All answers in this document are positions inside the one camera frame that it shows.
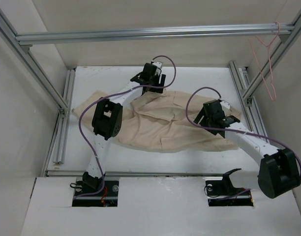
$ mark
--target beige cloth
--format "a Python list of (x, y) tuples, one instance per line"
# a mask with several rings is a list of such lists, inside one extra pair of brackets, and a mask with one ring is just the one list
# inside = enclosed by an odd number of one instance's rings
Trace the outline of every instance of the beige cloth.
[[(80, 116), (83, 110), (92, 102), (105, 96), (96, 91), (88, 100), (73, 110)], [(235, 149), (237, 146), (210, 132), (194, 127), (185, 117), (185, 107), (190, 94), (179, 91), (164, 91), (164, 93), (147, 92), (132, 102), (133, 111), (124, 109), (122, 127), (116, 136), (122, 144), (149, 150), (180, 150), (197, 148), (205, 151), (223, 151)], [(189, 116), (194, 119), (203, 103), (212, 98), (194, 96), (189, 105)], [(240, 118), (236, 109), (223, 108), (225, 115)], [(91, 120), (95, 106), (90, 108), (83, 117), (83, 123), (93, 130)]]

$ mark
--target wire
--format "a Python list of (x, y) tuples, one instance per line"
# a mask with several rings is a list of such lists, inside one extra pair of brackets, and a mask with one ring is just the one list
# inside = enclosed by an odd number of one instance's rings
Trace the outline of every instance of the wire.
[(100, 193), (100, 192), (104, 189), (104, 187), (105, 187), (105, 178), (104, 178), (103, 170), (102, 170), (102, 168), (101, 168), (101, 165), (100, 165), (100, 162), (99, 162), (99, 159), (98, 159), (98, 156), (97, 156), (97, 152), (96, 152), (95, 148), (93, 147), (93, 145), (92, 145), (92, 144), (90, 143), (90, 141), (88, 140), (88, 138), (85, 136), (85, 134), (84, 134), (84, 132), (83, 132), (83, 130), (82, 130), (82, 119), (83, 119), (85, 113), (86, 113), (92, 106), (96, 105), (98, 102), (101, 102), (101, 101), (103, 101), (103, 100), (105, 100), (105, 99), (108, 99), (108, 98), (110, 98), (110, 97), (120, 96), (120, 95), (126, 94), (126, 93), (128, 93), (128, 92), (131, 92), (132, 90), (135, 90), (135, 89), (138, 89), (138, 88), (143, 88), (143, 87), (145, 87), (145, 88), (154, 88), (154, 89), (157, 89), (157, 88), (158, 88), (158, 89), (165, 89), (165, 88), (169, 87), (170, 85), (172, 85), (173, 82), (175, 81), (176, 75), (177, 75), (177, 67), (176, 67), (174, 61), (173, 61), (170, 57), (165, 56), (165, 55), (159, 55), (159, 56), (156, 56), (156, 57), (153, 58), (153, 60), (155, 60), (155, 59), (157, 59), (157, 58), (166, 58), (166, 59), (168, 59), (168, 60), (172, 63), (172, 65), (173, 65), (173, 67), (174, 67), (175, 73), (174, 73), (174, 77), (173, 77), (173, 79), (172, 79), (172, 81), (171, 81), (170, 84), (168, 84), (168, 85), (166, 85), (166, 86), (139, 85), (139, 86), (133, 87), (132, 89), (127, 90), (127, 91), (124, 91), (124, 92), (119, 92), (119, 93), (115, 93), (115, 94), (111, 94), (111, 95), (102, 97), (102, 98), (98, 99), (97, 101), (91, 103), (91, 104), (90, 104), (90, 105), (82, 112), (82, 114), (80, 115), (80, 118), (79, 118), (79, 120), (78, 120), (78, 128), (79, 128), (79, 130), (80, 130), (80, 133), (81, 133), (82, 137), (84, 138), (84, 140), (86, 141), (86, 143), (90, 146), (90, 148), (91, 148), (91, 150), (92, 150), (92, 152), (93, 152), (93, 154), (94, 154), (94, 156), (95, 156), (95, 158), (96, 158), (96, 162), (97, 162), (97, 165), (98, 165), (98, 167), (99, 167), (99, 170), (100, 170), (100, 173), (101, 173), (101, 177), (102, 177), (102, 186), (101, 186), (101, 188), (100, 188), (98, 191), (96, 191), (96, 192), (94, 192), (94, 193), (84, 193), (84, 194), (80, 194), (80, 195), (74, 197), (74, 199), (79, 198), (79, 197), (84, 197), (84, 196), (96, 195), (96, 194)]
[(218, 198), (220, 196), (220, 195), (218, 195), (218, 196), (211, 196), (211, 195), (209, 195), (208, 191), (207, 191), (207, 186), (204, 187), (204, 193), (205, 193), (206, 196), (208, 196), (210, 198)]
[(273, 72), (272, 72), (272, 64), (271, 64), (270, 48), (271, 48), (273, 42), (276, 40), (276, 38), (280, 35), (280, 23), (279, 23), (279, 22), (275, 22), (275, 23), (278, 24), (278, 33), (277, 33), (277, 35), (274, 37), (274, 39), (273, 39), (268, 45), (266, 45), (266, 44), (264, 43), (264, 41), (261, 40), (258, 36), (255, 36), (255, 37), (257, 38), (257, 40), (259, 40), (259, 41), (260, 41), (265, 47), (267, 47), (267, 49), (268, 49), (268, 57), (269, 57), (269, 65), (270, 65), (270, 74), (271, 74), (271, 86), (272, 86), (272, 88), (273, 88), (274, 98), (272, 97), (271, 92), (270, 92), (270, 90), (269, 90), (269, 87), (268, 87), (268, 85), (267, 85), (267, 83), (266, 83), (266, 81), (265, 81), (265, 78), (264, 78), (262, 69), (260, 68), (260, 65), (259, 65), (257, 56), (255, 55), (255, 52), (254, 52), (254, 48), (253, 48), (251, 39), (249, 39), (249, 44), (250, 44), (250, 46), (251, 46), (251, 49), (252, 49), (252, 52), (253, 52), (255, 61), (257, 62), (258, 69), (259, 69), (260, 74), (261, 74), (261, 76), (262, 76), (263, 82), (264, 82), (264, 84), (265, 84), (265, 86), (266, 86), (266, 88), (267, 88), (267, 91), (268, 91), (268, 93), (269, 93), (269, 96), (270, 96), (270, 98), (271, 98), (271, 100), (272, 100), (273, 102), (276, 101), (276, 91), (275, 91), (274, 80), (273, 80)]
[[(236, 133), (239, 133), (239, 134), (245, 134), (245, 135), (249, 135), (249, 136), (253, 136), (253, 137), (263, 138), (263, 139), (270, 140), (270, 141), (272, 141), (272, 142), (274, 142), (274, 143), (277, 143), (277, 144), (279, 144), (279, 145), (281, 145), (281, 146), (283, 146), (283, 147), (285, 147), (285, 148), (290, 149), (286, 144), (284, 144), (284, 143), (282, 143), (282, 142), (280, 142), (280, 141), (278, 141), (278, 140), (276, 140), (276, 139), (273, 139), (273, 138), (269, 138), (269, 137), (267, 137), (267, 136), (264, 136), (264, 135), (255, 134), (255, 133), (250, 133), (250, 132), (245, 132), (245, 131), (241, 131), (241, 130), (235, 130), (235, 129), (222, 129), (222, 128), (204, 127), (204, 126), (200, 126), (200, 125), (194, 123), (193, 121), (191, 121), (191, 120), (190, 120), (190, 117), (189, 117), (189, 114), (188, 114), (188, 113), (189, 113), (189, 111), (188, 111), (188, 109), (189, 109), (189, 104), (190, 104), (192, 98), (194, 97), (194, 95), (197, 94), (199, 91), (201, 91), (201, 90), (203, 90), (203, 89), (210, 89), (210, 90), (213, 90), (213, 91), (215, 91), (215, 92), (219, 95), (219, 98), (221, 98), (220, 93), (219, 93), (217, 90), (215, 90), (214, 88), (211, 88), (211, 87), (202, 87), (202, 88), (199, 88), (198, 90), (196, 90), (196, 91), (190, 96), (190, 98), (189, 98), (189, 100), (188, 100), (188, 103), (186, 104), (186, 108), (185, 108), (185, 116), (186, 116), (187, 120), (188, 120), (192, 125), (194, 125), (194, 126), (196, 126), (196, 127), (199, 127), (199, 128), (202, 128), (202, 129), (206, 129), (206, 130), (226, 131), (226, 132), (229, 131), (229, 132), (236, 132)], [(292, 151), (292, 152), (294, 153), (294, 155), (295, 155), (295, 157), (296, 157), (296, 160), (297, 160), (297, 162), (298, 162), (298, 164), (299, 164), (299, 168), (300, 168), (300, 179), (301, 179), (301, 160), (299, 159), (299, 157), (297, 156), (297, 154), (296, 154), (294, 151)]]
[(245, 189), (245, 190), (243, 190), (243, 191), (241, 191), (241, 192), (239, 192), (239, 193), (237, 193), (237, 194), (235, 194), (233, 196), (228, 196), (228, 197), (225, 197), (225, 198), (217, 198), (216, 200), (217, 201), (221, 201), (221, 200), (227, 200), (227, 199), (237, 198), (239, 195), (247, 193), (250, 190), (251, 190), (251, 188), (247, 188), (247, 189)]
[(206, 188), (207, 188), (207, 186), (204, 187), (204, 193), (205, 193), (205, 195), (208, 196), (208, 197), (210, 197), (210, 198), (217, 198), (216, 199), (217, 201), (219, 201), (219, 200), (227, 200), (227, 199), (231, 199), (231, 198), (235, 198), (236, 199), (239, 195), (244, 194), (244, 193), (246, 193), (246, 192), (248, 192), (248, 191), (251, 190), (251, 188), (247, 188), (247, 189), (241, 188), (242, 191), (239, 192), (239, 193), (237, 193), (237, 194), (235, 194), (235, 195), (233, 195), (233, 196), (227, 196), (227, 197), (224, 197), (224, 198), (218, 198), (220, 195), (218, 195), (218, 196), (211, 196), (211, 195), (208, 194), (207, 191), (205, 191)]
[(104, 195), (102, 195), (102, 197), (101, 197), (101, 202), (103, 203), (103, 206), (106, 205), (106, 200), (103, 200), (103, 198), (106, 198), (106, 197), (107, 197), (107, 194), (108, 194), (108, 188), (105, 187), (104, 190), (105, 190), (105, 193), (104, 193)]

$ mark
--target white table surface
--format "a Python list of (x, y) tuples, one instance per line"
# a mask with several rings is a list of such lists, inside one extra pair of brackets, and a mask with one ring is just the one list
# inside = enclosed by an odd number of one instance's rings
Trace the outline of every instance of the white table surface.
[[(172, 80), (174, 70), (172, 67), (165, 67), (165, 65), (167, 63), (164, 64), (163, 73), (167, 75), (166, 84), (168, 84)], [(96, 90), (102, 90), (106, 93), (120, 91), (141, 70), (142, 67), (129, 66), (77, 67), (72, 108), (78, 107)], [(168, 89), (192, 93), (203, 86), (217, 89), (222, 94), (223, 99), (241, 111), (238, 95), (228, 68), (178, 67), (176, 80)], [(210, 90), (203, 90), (198, 94), (217, 98), (217, 94)], [(85, 127), (84, 132), (93, 143), (93, 134)], [(90, 157), (91, 150), (80, 135), (78, 119), (74, 115), (70, 115), (64, 164), (55, 165), (51, 158), (48, 170), (55, 171), (56, 174), (68, 174), (67, 171), (82, 173), (89, 164)], [(246, 171), (258, 170), (253, 159), (241, 149), (221, 152), (193, 149), (179, 152), (158, 152), (113, 143), (106, 170), (113, 172), (217, 174), (234, 168), (242, 168)]]
[(75, 177), (38, 178), (21, 236), (301, 236), (291, 191), (208, 206), (202, 177), (123, 177), (118, 207), (71, 207)]

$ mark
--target robotic arm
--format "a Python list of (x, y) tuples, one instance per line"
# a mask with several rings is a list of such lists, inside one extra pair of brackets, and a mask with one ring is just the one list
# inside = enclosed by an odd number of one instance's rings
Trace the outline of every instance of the robotic arm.
[[(161, 74), (161, 69), (162, 63), (159, 61), (146, 63), (143, 71), (134, 76), (128, 85), (119, 93), (131, 90), (138, 85), (163, 87), (166, 75)], [(97, 103), (91, 124), (95, 134), (95, 149), (104, 174), (107, 154), (112, 138), (115, 137), (121, 129), (123, 107), (129, 106), (135, 98), (141, 96), (147, 91), (162, 93), (163, 88), (157, 89), (140, 87), (135, 90), (131, 90), (129, 93), (113, 97), (112, 99), (105, 99)], [(89, 166), (83, 174), (83, 184), (93, 190), (97, 190), (99, 189), (102, 181), (101, 177), (101, 171), (98, 167), (96, 157), (92, 156)]]
[[(131, 90), (138, 85), (151, 85), (163, 87), (165, 83), (165, 75), (161, 74), (162, 63), (152, 61), (146, 63), (141, 73), (134, 76), (129, 84), (119, 93)], [(140, 87), (130, 92), (115, 96), (112, 99), (104, 99), (97, 103), (92, 126), (94, 131), (95, 149), (97, 158), (105, 175), (107, 154), (110, 148), (112, 138), (115, 137), (120, 129), (122, 122), (123, 107), (127, 107), (137, 97), (147, 91), (162, 93), (163, 88), (146, 88)], [(283, 150), (272, 146), (264, 140), (246, 135), (251, 133), (236, 117), (225, 116), (222, 105), (229, 107), (225, 101), (214, 100), (203, 105), (202, 110), (195, 118), (194, 123), (206, 128), (212, 134), (220, 134), (222, 137), (235, 142), (241, 149), (249, 154), (259, 165), (260, 170), (257, 176), (253, 176), (251, 181), (247, 181), (249, 186), (244, 187), (260, 188), (262, 192), (269, 198), (277, 196), (299, 186), (301, 179), (297, 168), (295, 154), (285, 148)], [(238, 130), (239, 132), (230, 132), (227, 130)], [(230, 196), (235, 194), (238, 189), (234, 188), (229, 178), (233, 172), (240, 169), (234, 169), (223, 175), (223, 180), (218, 180), (214, 185), (213, 191), (218, 195)], [(93, 192), (97, 191), (102, 182), (102, 174), (96, 161), (96, 157), (92, 156), (89, 166), (83, 174), (82, 185)], [(235, 185), (241, 184), (241, 177), (234, 181)]]
[[(258, 137), (246, 135), (246, 133), (251, 133), (251, 131), (236, 117), (225, 116), (221, 105), (223, 102), (221, 100), (214, 100), (205, 103), (195, 118), (194, 123), (206, 128), (224, 129), (224, 131), (208, 131), (214, 135), (219, 133), (224, 138), (236, 143), (259, 165), (260, 170), (257, 175), (258, 186), (251, 185), (244, 187), (259, 187), (269, 198), (276, 198), (298, 187), (301, 184), (301, 179), (295, 154), (287, 148), (279, 149)], [(226, 131), (226, 129), (238, 130), (240, 132)], [(229, 176), (238, 170), (240, 169), (234, 169), (226, 174)]]

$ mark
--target metal bar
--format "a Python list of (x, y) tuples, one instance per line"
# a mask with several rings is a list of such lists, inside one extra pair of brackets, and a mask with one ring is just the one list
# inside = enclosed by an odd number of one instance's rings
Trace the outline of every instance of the metal bar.
[[(284, 43), (279, 42), (279, 44), (274, 49), (273, 53), (271, 54), (271, 66), (272, 69), (275, 69), (281, 59), (286, 55), (288, 50), (294, 44), (294, 42), (299, 38), (301, 35), (301, 10), (297, 15), (296, 19), (294, 20), (294, 29), (292, 30), (291, 34), (289, 35), (288, 39), (285, 40)], [(270, 74), (270, 63), (267, 61), (265, 65), (262, 67), (262, 72), (264, 78)], [(248, 98), (254, 95), (254, 92), (259, 87), (259, 85), (263, 82), (261, 73), (259, 72), (250, 82), (250, 85), (243, 93), (243, 100), (246, 101)]]
[[(292, 24), (281, 24), (281, 35), (289, 35)], [(20, 45), (76, 43), (97, 41), (119, 41), (156, 38), (193, 38), (218, 36), (249, 36), (277, 34), (276, 24), (219, 25), (165, 27), (147, 29), (122, 29), (89, 32), (41, 32), (16, 36)]]
[[(79, 171), (62, 171), (62, 170), (50, 170), (47, 171), (48, 177), (58, 177), (58, 176), (74, 176), (81, 177), (84, 172)], [(106, 178), (110, 177), (221, 177), (223, 174), (221, 173), (157, 173), (157, 172), (110, 172), (106, 171)]]
[(51, 142), (50, 142), (50, 145), (49, 145), (49, 149), (48, 149), (48, 152), (47, 152), (47, 155), (46, 155), (46, 158), (45, 158), (45, 162), (44, 162), (44, 165), (43, 165), (43, 168), (42, 168), (42, 171), (41, 171), (41, 175), (40, 175), (41, 177), (46, 177), (47, 176), (46, 173), (47, 173), (48, 164), (50, 162), (52, 151), (53, 151), (54, 145), (56, 143), (56, 136), (57, 136), (58, 127), (59, 127), (59, 118), (60, 118), (60, 115), (58, 114), (57, 121), (56, 121), (56, 126), (54, 128), (52, 138), (51, 138)]
[(242, 91), (246, 88), (248, 82), (244, 79), (242, 70), (238, 68), (235, 61), (230, 61), (228, 67), (235, 84), (243, 115), (247, 121), (248, 129), (252, 130), (257, 134), (266, 136), (267, 132), (265, 130), (263, 120), (260, 115), (256, 101), (253, 100), (252, 107), (248, 107), (242, 99)]
[(66, 147), (68, 123), (69, 123), (71, 104), (72, 104), (74, 80), (75, 80), (75, 70), (69, 70), (66, 75), (65, 88), (63, 93), (63, 97), (67, 100), (68, 103), (68, 109), (65, 110), (63, 114), (60, 114), (59, 117), (58, 134), (57, 134), (56, 147), (55, 147), (55, 152), (53, 157), (53, 162), (57, 164), (64, 163), (64, 153)]
[(25, 52), (15, 39), (15, 33), (13, 27), (10, 27), (10, 23), (5, 21), (6, 17), (3, 15), (0, 9), (0, 36), (17, 56), (20, 62), (25, 66), (28, 72), (34, 77), (34, 79), (41, 85), (43, 90), (55, 101), (60, 109), (67, 109), (67, 103), (60, 95), (60, 93), (53, 87), (50, 80), (41, 69), (41, 66), (28, 51)]

